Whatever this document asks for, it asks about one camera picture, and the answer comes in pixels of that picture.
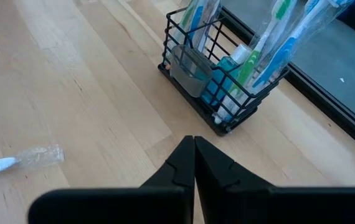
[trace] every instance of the black frame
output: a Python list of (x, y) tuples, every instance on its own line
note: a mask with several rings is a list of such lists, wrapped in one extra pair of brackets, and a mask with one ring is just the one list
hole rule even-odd
[[(225, 23), (229, 23), (226, 18), (223, 16), (220, 16), (218, 20), (215, 20), (213, 22), (210, 22), (209, 24), (204, 24), (203, 26), (199, 26), (196, 29), (190, 30), (189, 32), (184, 32), (178, 24), (171, 19), (171, 16), (174, 14), (177, 14), (179, 12), (185, 11), (186, 8), (179, 9), (173, 12), (170, 12), (166, 15), (167, 19), (167, 26), (165, 29), (165, 41), (163, 43), (164, 45), (164, 52), (163, 52), (163, 61), (161, 64), (158, 65), (159, 71), (174, 85), (174, 87), (180, 92), (180, 94), (187, 100), (187, 102), (190, 103), (190, 105), (200, 114), (200, 116), (205, 120), (205, 122), (215, 131), (215, 133), (219, 136), (224, 136), (228, 133), (230, 133), (233, 129), (235, 129), (238, 125), (240, 125), (242, 122), (244, 122), (246, 119), (248, 119), (251, 115), (253, 115), (257, 110), (258, 110), (258, 105), (262, 103), (262, 100), (266, 98), (270, 91), (275, 88), (278, 85), (278, 82), (284, 78), (286, 75), (288, 75), (288, 69), (285, 68), (280, 76), (275, 77), (273, 81), (269, 81), (268, 86), (266, 86), (262, 91), (260, 91), (257, 94), (252, 94), (249, 93), (244, 87), (241, 86), (241, 84), (232, 76), (230, 75), (230, 72), (233, 70), (239, 68), (241, 65), (237, 65), (236, 67), (230, 69), (229, 71), (224, 70), (222, 67), (215, 65), (214, 63), (211, 62), (211, 57), (216, 59), (217, 61), (220, 61), (220, 58), (214, 54), (214, 49), (217, 46), (219, 49), (221, 49), (224, 53), (225, 56), (230, 55), (228, 51), (226, 51), (225, 48), (223, 48), (219, 43), (218, 43), (218, 37), (223, 35), (228, 41), (230, 41), (232, 44), (235, 46), (238, 46), (238, 43), (236, 43), (234, 40), (232, 40), (225, 32), (222, 31), (222, 27), (224, 26)], [(192, 97), (185, 89), (183, 86), (179, 84), (179, 81), (176, 80), (174, 77), (171, 76), (169, 70), (166, 68), (166, 64), (171, 64), (171, 61), (167, 57), (167, 53), (171, 52), (172, 49), (168, 47), (168, 42), (174, 42), (175, 44), (179, 44), (179, 42), (169, 33), (171, 29), (176, 28), (183, 36), (184, 36), (184, 44), (189, 46), (191, 49), (193, 49), (193, 44), (192, 40), (189, 37), (189, 35), (199, 29), (206, 29), (207, 27), (213, 27), (215, 30), (217, 30), (217, 33), (215, 37), (211, 37), (208, 35), (209, 40), (212, 42), (212, 47), (211, 49), (206, 49), (207, 52), (204, 54), (206, 58), (204, 58), (206, 61), (206, 64), (209, 64), (210, 68), (212, 71), (220, 70), (223, 73), (223, 79), (220, 81), (220, 83), (215, 80), (215, 78), (212, 78), (211, 82), (214, 83), (215, 86), (217, 86), (217, 89), (215, 93), (210, 92), (207, 88), (204, 90), (204, 93), (207, 93), (211, 97), (211, 102), (206, 102), (205, 100), (202, 99), (202, 97), (195, 98)], [(179, 62), (182, 62), (183, 55), (185, 54), (185, 50), (182, 51), (182, 53), (179, 56)], [(190, 69), (188, 69), (185, 65), (179, 64), (180, 67), (184, 68), (184, 71), (186, 73), (189, 73), (192, 77), (195, 77), (195, 74), (193, 74)], [(237, 85), (240, 90), (243, 92), (244, 95), (247, 95), (247, 99), (243, 103), (239, 103), (229, 92), (223, 87), (223, 83), (226, 80), (230, 80), (232, 83)], [(237, 112), (233, 112), (229, 110), (223, 103), (223, 99), (218, 99), (217, 95), (223, 92), (225, 93), (225, 98), (228, 97), (231, 99), (231, 101), (236, 105), (238, 108)], [(231, 116), (230, 121), (222, 121), (220, 124), (215, 124), (214, 122), (214, 117), (217, 116), (218, 108), (222, 107), (225, 109), (228, 115)]]
[[(225, 7), (221, 16), (226, 18), (223, 21), (224, 25), (243, 42), (249, 44), (255, 32)], [(290, 63), (288, 68), (290, 72), (285, 77), (286, 80), (355, 139), (355, 114), (296, 65)]]
[(206, 224), (355, 223), (355, 188), (278, 187), (200, 136), (186, 136), (134, 189), (65, 189), (39, 197), (30, 224), (191, 224), (195, 181)]

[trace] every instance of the toothbrush head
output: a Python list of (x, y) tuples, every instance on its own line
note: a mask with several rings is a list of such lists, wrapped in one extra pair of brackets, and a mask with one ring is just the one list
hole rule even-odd
[(272, 10), (273, 17), (279, 21), (282, 20), (290, 8), (291, 2), (292, 0), (278, 0)]
[(353, 1), (354, 0), (328, 0), (328, 2), (334, 7), (339, 7), (346, 4), (352, 4)]
[(308, 0), (305, 4), (305, 14), (309, 14), (313, 10), (313, 8), (319, 3), (320, 0)]

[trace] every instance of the blue toothbrush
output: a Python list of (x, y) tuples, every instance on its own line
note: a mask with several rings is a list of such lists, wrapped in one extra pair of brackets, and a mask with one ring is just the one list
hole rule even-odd
[[(204, 10), (204, 1), (200, 0), (199, 1), (199, 7), (197, 8), (196, 12), (194, 13), (194, 16), (192, 18), (192, 22), (191, 22), (191, 27), (190, 30), (194, 30), (195, 28), (198, 27), (198, 24), (201, 21), (201, 17), (202, 17), (202, 11)], [(196, 32), (191, 32), (189, 34), (190, 39), (192, 40), (192, 38), (194, 37), (194, 34)]]
[[(262, 34), (260, 40), (258, 41), (258, 44), (255, 46), (254, 50), (252, 53), (248, 56), (248, 59), (244, 62), (244, 64), (239, 68), (240, 72), (236, 78), (236, 80), (242, 85), (246, 86), (246, 84), (250, 80), (250, 74), (253, 72), (259, 58), (261, 51), (263, 50), (263, 47), (265, 46), (265, 43), (267, 39), (269, 38), (270, 34), (274, 30), (274, 28), (280, 23), (280, 21), (287, 15), (291, 14), (291, 11), (293, 7), (291, 6), (292, 4), (296, 4), (296, 0), (278, 0), (273, 9), (272, 9), (272, 19), (269, 22), (269, 25), (267, 26), (265, 32)], [(230, 89), (229, 93), (236, 99), (244, 99), (242, 95), (244, 94), (240, 87), (238, 87), (236, 84), (233, 84)], [(239, 107), (231, 100), (230, 97), (225, 97), (223, 100), (223, 105), (225, 105), (230, 112), (235, 113)], [(230, 120), (231, 116), (228, 114), (228, 112), (220, 106), (218, 109), (218, 115), (221, 118), (224, 118), (226, 120)], [(222, 120), (218, 116), (215, 117), (215, 123), (220, 124)]]
[(323, 9), (327, 8), (329, 5), (332, 5), (333, 7), (339, 7), (351, 1), (352, 0), (309, 0), (305, 5), (306, 16), (290, 34), (285, 43), (277, 50), (268, 66), (253, 83), (252, 88), (260, 89), (261, 86), (264, 86), (268, 83), (270, 77), (273, 75), (273, 72), (278, 70), (283, 62), (289, 59), (291, 51), (293, 50), (296, 41), (301, 36), (303, 31)]

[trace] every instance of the glass panel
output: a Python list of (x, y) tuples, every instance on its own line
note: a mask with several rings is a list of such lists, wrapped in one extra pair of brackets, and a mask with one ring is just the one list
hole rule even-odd
[[(252, 30), (258, 30), (270, 14), (272, 1), (227, 0), (225, 7)], [(305, 3), (298, 0), (296, 13)], [(342, 18), (355, 28), (355, 5)], [(355, 30), (347, 24), (333, 21), (300, 48), (292, 62), (355, 113)]]

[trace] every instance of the toothbrush handle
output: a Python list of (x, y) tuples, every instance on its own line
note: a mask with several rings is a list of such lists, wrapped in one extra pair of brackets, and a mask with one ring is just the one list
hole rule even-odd
[[(197, 8), (197, 10), (195, 11), (194, 17), (192, 18), (192, 23), (191, 23), (190, 31), (192, 31), (192, 30), (194, 30), (195, 28), (198, 27), (198, 25), (199, 25), (199, 23), (200, 23), (200, 20), (201, 20), (203, 8), (204, 8), (203, 6), (199, 6), (199, 7)], [(191, 33), (189, 34), (189, 37), (190, 37), (191, 40), (193, 40), (194, 33), (195, 33), (195, 32), (191, 32)]]
[(279, 69), (279, 66), (282, 62), (288, 58), (290, 55), (293, 46), (296, 43), (296, 38), (290, 37), (277, 51), (273, 56), (272, 61), (269, 63), (268, 67), (260, 74), (258, 80), (252, 85), (252, 88), (257, 88), (259, 85), (264, 85), (269, 81), (270, 77), (273, 75), (273, 72)]
[(296, 29), (291, 33), (286, 42), (278, 49), (272, 60), (266, 67), (266, 69), (259, 76), (258, 80), (252, 85), (252, 88), (256, 88), (259, 85), (264, 85), (269, 81), (273, 72), (281, 66), (282, 62), (286, 60), (291, 54), (292, 48), (296, 43), (296, 40), (307, 28), (308, 24), (325, 8), (329, 6), (328, 0), (320, 0), (317, 5), (306, 15), (306, 17), (298, 24)]
[[(266, 40), (269, 38), (270, 33), (272, 32), (273, 28), (276, 26), (277, 22), (278, 21), (274, 19), (269, 23), (268, 27), (266, 28), (266, 31), (261, 36), (258, 44), (255, 46), (250, 56), (248, 56), (248, 58), (242, 65), (240, 70), (240, 75), (237, 79), (237, 81), (241, 83), (242, 86), (246, 86), (248, 84), (250, 80), (249, 76), (253, 72), (256, 64), (258, 63), (261, 51), (265, 46)], [(240, 91), (240, 88), (237, 85), (234, 85), (234, 89)]]

